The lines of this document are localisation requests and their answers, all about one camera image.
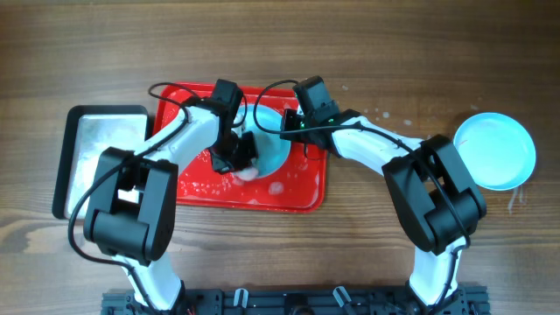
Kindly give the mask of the pink green sponge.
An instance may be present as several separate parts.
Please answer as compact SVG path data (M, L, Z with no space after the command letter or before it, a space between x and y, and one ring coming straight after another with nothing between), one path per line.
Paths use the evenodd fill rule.
M236 171L234 175L242 181L252 181L259 177L259 170L254 166L250 166L241 171Z

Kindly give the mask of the light blue plate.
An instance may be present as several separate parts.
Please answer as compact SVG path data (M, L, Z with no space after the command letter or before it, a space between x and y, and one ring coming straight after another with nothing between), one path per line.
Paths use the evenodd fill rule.
M259 129L253 117L253 109L253 104L249 104L248 108L242 106L239 109L235 118L237 123L244 114L246 115L243 124L240 127L234 128L234 132L238 136L249 131L254 133L258 158L252 166L259 170L259 177L256 179L261 179L280 169L290 154L291 143L281 139L279 135L270 134Z
M536 147L515 119L495 112L473 115L453 143L478 186L506 191L523 185L536 168Z

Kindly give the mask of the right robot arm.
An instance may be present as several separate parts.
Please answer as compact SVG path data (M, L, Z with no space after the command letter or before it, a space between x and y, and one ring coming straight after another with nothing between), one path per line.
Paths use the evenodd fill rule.
M355 110L340 110L319 76L296 81L296 110L284 114L280 137L313 144L381 174L397 218L415 246L408 286L424 312L441 312L458 289L462 252L487 203L452 141L399 136Z

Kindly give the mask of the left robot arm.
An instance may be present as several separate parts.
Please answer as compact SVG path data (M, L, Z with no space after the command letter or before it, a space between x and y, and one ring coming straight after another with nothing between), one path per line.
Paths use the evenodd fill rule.
M124 269L134 290L124 309L133 314L193 314L184 283L166 249L175 224L180 173L209 151L214 172L252 167L258 153L252 133L235 132L246 101L232 81L217 80L212 93L192 92L175 119L135 150L107 148L94 182L76 208L87 209L83 234L105 255L102 264Z

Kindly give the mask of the light blue plate top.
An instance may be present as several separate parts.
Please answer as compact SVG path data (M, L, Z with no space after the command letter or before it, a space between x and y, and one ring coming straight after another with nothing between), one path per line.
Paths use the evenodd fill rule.
M536 168L536 147L515 119L495 112L473 115L453 143L478 186L506 191L523 185Z

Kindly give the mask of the light blue plate bottom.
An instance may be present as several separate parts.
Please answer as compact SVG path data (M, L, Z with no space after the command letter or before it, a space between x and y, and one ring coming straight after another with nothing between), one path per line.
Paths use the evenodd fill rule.
M281 139L279 135L270 134L259 129L253 117L253 109L253 104L249 104L248 108L242 106L239 109L235 118L237 123L244 114L246 115L243 124L240 127L234 128L234 132L238 136L249 131L254 133L258 158L252 166L259 170L259 177L256 179L261 179L280 169L290 154L291 143Z

